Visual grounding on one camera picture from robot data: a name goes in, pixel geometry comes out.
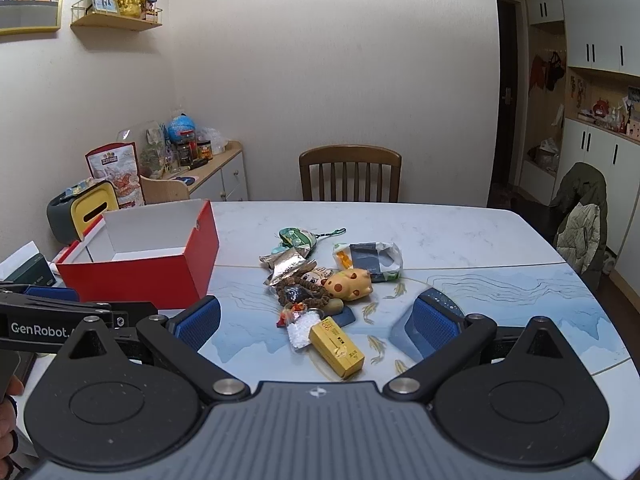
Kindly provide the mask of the person's left hand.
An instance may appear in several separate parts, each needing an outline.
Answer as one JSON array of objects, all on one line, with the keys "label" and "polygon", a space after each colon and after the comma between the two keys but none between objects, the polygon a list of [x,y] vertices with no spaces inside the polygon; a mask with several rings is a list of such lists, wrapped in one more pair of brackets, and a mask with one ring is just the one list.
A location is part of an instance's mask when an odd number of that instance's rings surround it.
[{"label": "person's left hand", "polygon": [[14,471],[11,455],[18,447],[18,437],[15,432],[17,420],[15,397],[21,396],[23,392],[23,383],[13,375],[6,387],[0,408],[0,474],[2,479],[9,479]]}]

